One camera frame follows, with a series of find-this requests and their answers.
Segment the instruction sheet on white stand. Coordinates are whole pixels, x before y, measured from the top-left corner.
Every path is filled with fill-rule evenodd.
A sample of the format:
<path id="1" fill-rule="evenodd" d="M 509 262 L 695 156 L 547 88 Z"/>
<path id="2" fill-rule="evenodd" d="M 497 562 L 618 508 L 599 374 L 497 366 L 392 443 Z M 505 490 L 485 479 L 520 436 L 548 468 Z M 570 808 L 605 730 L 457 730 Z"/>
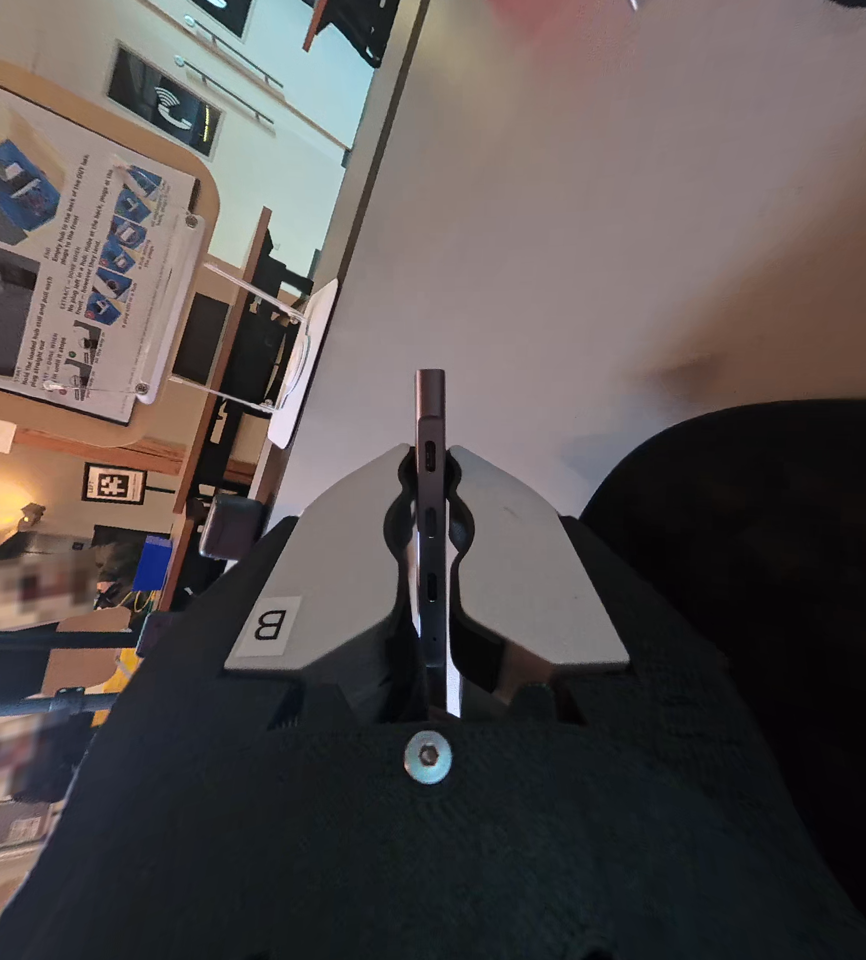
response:
<path id="1" fill-rule="evenodd" d="M 15 423 L 18 427 L 43 430 L 69 440 L 90 442 L 102 448 L 124 446 L 143 437 L 153 412 L 161 404 L 159 395 L 162 393 L 162 384 L 173 371 L 199 271 L 206 265 L 209 243 L 219 217 L 218 188 L 205 164 L 189 149 L 30 70 L 0 60 L 0 91 L 14 94 L 21 101 L 93 134 L 100 134 L 103 127 L 108 126 L 107 132 L 112 143 L 138 150 L 145 158 L 164 162 L 167 167 L 194 179 L 191 199 L 187 203 L 188 211 L 184 215 L 185 218 L 196 220 L 194 226 L 184 226 L 196 236 L 194 257 L 186 280 L 180 284 L 180 292 L 168 297 L 168 306 L 173 309 L 175 318 L 167 319 L 164 333 L 156 338 L 152 358 L 153 382 L 149 384 L 149 391 L 134 401 L 141 410 L 131 413 L 128 423 L 118 424 L 0 388 L 0 419 L 3 421 Z"/>

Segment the black phone sign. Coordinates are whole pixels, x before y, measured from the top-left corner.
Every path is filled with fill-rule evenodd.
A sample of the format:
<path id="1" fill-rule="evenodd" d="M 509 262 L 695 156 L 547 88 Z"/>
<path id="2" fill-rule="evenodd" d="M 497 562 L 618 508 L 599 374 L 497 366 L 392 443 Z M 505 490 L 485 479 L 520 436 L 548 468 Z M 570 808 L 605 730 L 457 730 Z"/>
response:
<path id="1" fill-rule="evenodd" d="M 164 137 L 203 159 L 213 156 L 223 111 L 122 44 L 116 46 L 105 93 Z"/>

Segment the black mesh pad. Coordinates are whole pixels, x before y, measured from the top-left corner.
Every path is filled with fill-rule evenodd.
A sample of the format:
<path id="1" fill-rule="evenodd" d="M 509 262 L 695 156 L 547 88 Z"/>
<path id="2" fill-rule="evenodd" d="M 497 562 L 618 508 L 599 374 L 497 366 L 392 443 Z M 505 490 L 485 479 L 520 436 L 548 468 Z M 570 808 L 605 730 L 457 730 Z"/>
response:
<path id="1" fill-rule="evenodd" d="M 866 399 L 692 418 L 580 521 L 719 649 L 866 916 Z"/>

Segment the dark grey case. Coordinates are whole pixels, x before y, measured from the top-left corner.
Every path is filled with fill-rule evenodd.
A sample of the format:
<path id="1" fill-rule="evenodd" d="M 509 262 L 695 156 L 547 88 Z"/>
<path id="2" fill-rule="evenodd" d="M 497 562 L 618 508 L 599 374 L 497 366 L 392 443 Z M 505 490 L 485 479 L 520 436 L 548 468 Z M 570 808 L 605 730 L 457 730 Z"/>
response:
<path id="1" fill-rule="evenodd" d="M 259 500 L 218 493 L 199 534 L 199 556 L 217 562 L 239 562 L 259 538 L 266 512 Z"/>

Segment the black wall sign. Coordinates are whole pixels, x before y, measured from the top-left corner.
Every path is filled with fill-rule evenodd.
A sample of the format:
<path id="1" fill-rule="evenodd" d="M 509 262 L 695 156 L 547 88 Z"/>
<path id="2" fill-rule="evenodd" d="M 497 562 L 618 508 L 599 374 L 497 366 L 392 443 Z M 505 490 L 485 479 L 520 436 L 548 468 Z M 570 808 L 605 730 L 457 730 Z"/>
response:
<path id="1" fill-rule="evenodd" d="M 189 1 L 240 41 L 247 30 L 252 1 Z"/>

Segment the black and white tag sign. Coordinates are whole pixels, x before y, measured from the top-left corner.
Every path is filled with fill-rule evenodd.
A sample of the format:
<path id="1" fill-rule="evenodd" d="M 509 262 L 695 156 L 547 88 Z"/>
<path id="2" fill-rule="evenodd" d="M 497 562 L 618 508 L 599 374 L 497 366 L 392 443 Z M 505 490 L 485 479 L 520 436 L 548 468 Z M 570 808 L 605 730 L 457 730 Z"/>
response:
<path id="1" fill-rule="evenodd" d="M 148 472 L 144 469 L 86 462 L 80 499 L 89 503 L 142 506 L 146 499 Z"/>

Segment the black light stand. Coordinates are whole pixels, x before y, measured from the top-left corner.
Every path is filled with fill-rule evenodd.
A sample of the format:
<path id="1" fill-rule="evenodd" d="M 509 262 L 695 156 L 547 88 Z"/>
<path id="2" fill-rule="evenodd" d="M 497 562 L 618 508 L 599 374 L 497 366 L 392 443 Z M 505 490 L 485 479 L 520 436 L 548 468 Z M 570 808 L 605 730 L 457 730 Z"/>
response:
<path id="1" fill-rule="evenodd" d="M 24 699 L 0 699 L 0 718 L 22 717 L 41 714 L 76 716 L 96 714 L 110 710 L 118 693 L 86 693 L 83 688 L 70 687 L 59 690 L 52 697 L 29 697 Z"/>

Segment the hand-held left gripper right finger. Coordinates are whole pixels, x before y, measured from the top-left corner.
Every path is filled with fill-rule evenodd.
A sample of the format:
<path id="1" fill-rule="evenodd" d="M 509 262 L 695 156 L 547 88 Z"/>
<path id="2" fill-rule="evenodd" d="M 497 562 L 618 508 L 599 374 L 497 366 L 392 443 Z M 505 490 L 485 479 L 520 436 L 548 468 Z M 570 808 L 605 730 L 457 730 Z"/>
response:
<path id="1" fill-rule="evenodd" d="M 463 719 L 524 687 L 626 671 L 630 654 L 557 510 L 471 450 L 449 450 L 449 639 Z"/>

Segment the blue box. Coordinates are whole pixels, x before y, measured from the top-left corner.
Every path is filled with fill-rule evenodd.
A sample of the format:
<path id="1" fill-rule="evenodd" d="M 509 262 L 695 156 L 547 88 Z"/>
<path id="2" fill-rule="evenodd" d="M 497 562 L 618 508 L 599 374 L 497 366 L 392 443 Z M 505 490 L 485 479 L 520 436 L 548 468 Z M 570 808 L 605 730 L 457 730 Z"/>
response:
<path id="1" fill-rule="evenodd" d="M 158 593 L 162 591 L 173 554 L 173 542 L 167 536 L 147 535 L 136 572 L 131 584 L 131 590 L 138 593 Z"/>

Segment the grey usb hub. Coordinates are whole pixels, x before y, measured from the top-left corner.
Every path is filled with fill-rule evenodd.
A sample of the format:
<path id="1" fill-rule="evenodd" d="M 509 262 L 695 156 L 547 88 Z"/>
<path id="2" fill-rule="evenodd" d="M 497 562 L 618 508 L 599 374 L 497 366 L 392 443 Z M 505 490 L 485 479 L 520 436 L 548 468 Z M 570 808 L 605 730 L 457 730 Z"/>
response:
<path id="1" fill-rule="evenodd" d="M 417 633 L 425 669 L 429 715 L 449 719 L 450 664 L 448 481 L 445 373 L 415 375 L 415 587 Z"/>

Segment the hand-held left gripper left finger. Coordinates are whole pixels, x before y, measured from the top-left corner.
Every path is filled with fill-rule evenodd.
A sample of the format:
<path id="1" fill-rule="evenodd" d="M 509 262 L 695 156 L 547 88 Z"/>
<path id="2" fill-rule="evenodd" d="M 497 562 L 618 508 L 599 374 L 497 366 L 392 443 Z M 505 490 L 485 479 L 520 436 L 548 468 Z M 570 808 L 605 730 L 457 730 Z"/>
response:
<path id="1" fill-rule="evenodd" d="M 413 687 L 413 449 L 346 475 L 299 516 L 224 663 L 228 674 L 335 686 L 355 714 Z"/>

